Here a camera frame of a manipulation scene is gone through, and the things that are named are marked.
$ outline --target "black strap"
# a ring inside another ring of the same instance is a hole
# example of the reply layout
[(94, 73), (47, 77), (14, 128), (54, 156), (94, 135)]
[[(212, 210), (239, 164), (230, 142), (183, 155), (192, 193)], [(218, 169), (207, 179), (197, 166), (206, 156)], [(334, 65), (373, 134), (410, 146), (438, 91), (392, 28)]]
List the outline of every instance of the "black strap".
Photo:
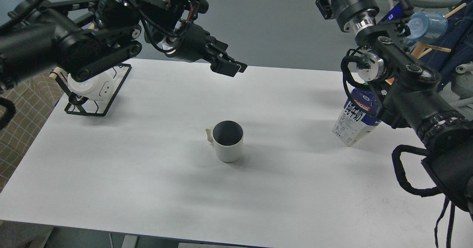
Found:
[(455, 218), (455, 205), (450, 204), (450, 219), (448, 220), (448, 230), (446, 232), (446, 248), (452, 246), (453, 219)]
[[(435, 223), (434, 228), (434, 236), (435, 236), (435, 246), (439, 248), (439, 238), (438, 238), (438, 228), (439, 222), (442, 220), (443, 216), (445, 215), (446, 208), (448, 207), (448, 203), (450, 203), (449, 199), (445, 197), (444, 206), (442, 208), (442, 212), (440, 213), (437, 222)], [(453, 222), (455, 218), (455, 208), (456, 206), (453, 203), (450, 203), (450, 218), (448, 220), (448, 229), (446, 232), (446, 248), (451, 248), (452, 246), (452, 232), (453, 232)]]
[(436, 248), (439, 248), (439, 238), (437, 237), (437, 232), (439, 231), (438, 228), (439, 228), (439, 222), (440, 220), (443, 218), (443, 216), (445, 215), (445, 211), (446, 211), (446, 208), (448, 207), (448, 203), (450, 201), (448, 200), (448, 198), (445, 197), (445, 201), (444, 201), (444, 206), (442, 208), (442, 212), (440, 213), (440, 216), (439, 218), (437, 219), (437, 222), (435, 223), (435, 228), (434, 228), (434, 236), (435, 236), (435, 246)]
[(420, 197), (435, 196), (437, 194), (440, 194), (441, 191), (437, 187), (428, 189), (416, 189), (412, 187), (411, 183), (407, 181), (406, 172), (404, 171), (404, 166), (401, 162), (402, 152), (408, 152), (411, 154), (428, 157), (429, 151), (410, 145), (399, 145), (392, 151), (392, 164), (394, 165), (394, 173), (396, 174), (397, 182), (402, 187), (402, 189), (404, 189), (410, 194), (414, 194)]
[(6, 108), (5, 113), (0, 118), (0, 130), (7, 127), (8, 123), (13, 119), (15, 113), (17, 113), (17, 109), (15, 108), (15, 104), (6, 98), (0, 98), (0, 106)]

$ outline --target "checkered cloth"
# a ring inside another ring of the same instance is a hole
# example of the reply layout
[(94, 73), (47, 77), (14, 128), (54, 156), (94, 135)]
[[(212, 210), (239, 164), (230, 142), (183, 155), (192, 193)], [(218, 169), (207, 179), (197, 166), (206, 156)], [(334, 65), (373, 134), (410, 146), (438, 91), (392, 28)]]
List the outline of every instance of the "checkered cloth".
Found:
[(8, 126), (0, 130), (0, 192), (62, 94), (49, 73), (44, 73), (2, 95), (15, 103), (17, 113)]

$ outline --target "screw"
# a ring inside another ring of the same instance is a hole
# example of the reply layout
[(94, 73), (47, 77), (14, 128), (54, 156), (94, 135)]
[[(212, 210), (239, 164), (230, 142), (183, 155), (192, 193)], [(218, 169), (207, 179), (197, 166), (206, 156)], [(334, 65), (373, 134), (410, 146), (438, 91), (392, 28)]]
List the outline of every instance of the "screw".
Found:
[(392, 44), (392, 40), (386, 36), (380, 36), (378, 37), (378, 40), (383, 42), (384, 44)]
[(139, 45), (136, 45), (130, 50), (130, 56), (134, 57), (134, 56), (138, 55), (138, 53), (140, 53), (140, 51), (142, 51), (142, 48)]
[(132, 38), (137, 39), (140, 36), (141, 32), (142, 31), (139, 28), (135, 28), (132, 32)]
[(422, 73), (422, 68), (418, 65), (415, 65), (415, 64), (407, 64), (406, 65), (406, 68), (408, 71), (411, 71), (413, 73)]

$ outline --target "tabletop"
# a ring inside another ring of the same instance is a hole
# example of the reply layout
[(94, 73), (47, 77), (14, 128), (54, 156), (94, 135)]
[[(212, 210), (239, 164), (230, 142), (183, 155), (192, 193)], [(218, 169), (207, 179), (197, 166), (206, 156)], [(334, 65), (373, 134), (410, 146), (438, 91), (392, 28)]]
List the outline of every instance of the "tabletop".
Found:
[[(383, 123), (353, 147), (331, 132), (341, 73), (131, 59), (106, 117), (59, 101), (0, 193), (0, 220), (256, 247), (433, 247), (443, 196), (395, 179), (391, 152), (421, 146)], [(234, 120), (245, 156), (220, 162), (205, 129)], [(431, 187), (419, 157), (403, 157)], [(454, 247), (473, 223), (458, 211)], [(446, 222), (439, 228), (443, 243)]]

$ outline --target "strap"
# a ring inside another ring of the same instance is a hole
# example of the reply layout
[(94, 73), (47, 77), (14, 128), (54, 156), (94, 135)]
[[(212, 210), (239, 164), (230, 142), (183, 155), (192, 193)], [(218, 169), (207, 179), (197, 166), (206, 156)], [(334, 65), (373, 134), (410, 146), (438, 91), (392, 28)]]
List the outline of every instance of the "strap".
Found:
[(439, 238), (437, 237), (437, 232), (439, 231), (438, 228), (439, 228), (439, 222), (440, 220), (443, 218), (443, 216), (445, 215), (445, 211), (446, 211), (446, 208), (448, 207), (448, 203), (450, 201), (448, 200), (448, 198), (445, 197), (445, 201), (444, 201), (444, 206), (442, 208), (442, 212), (440, 213), (440, 216), (439, 218), (437, 219), (437, 222), (435, 223), (435, 228), (434, 228), (434, 235), (435, 235), (435, 246), (436, 248), (439, 248)]
[(416, 189), (412, 187), (411, 183), (407, 181), (406, 172), (404, 171), (404, 166), (401, 162), (402, 152), (408, 152), (411, 154), (428, 157), (429, 151), (410, 145), (399, 145), (392, 151), (392, 164), (394, 165), (394, 172), (396, 174), (397, 182), (402, 187), (402, 189), (404, 189), (410, 194), (414, 194), (420, 197), (435, 196), (437, 194), (440, 194), (441, 191), (437, 187), (428, 189)]

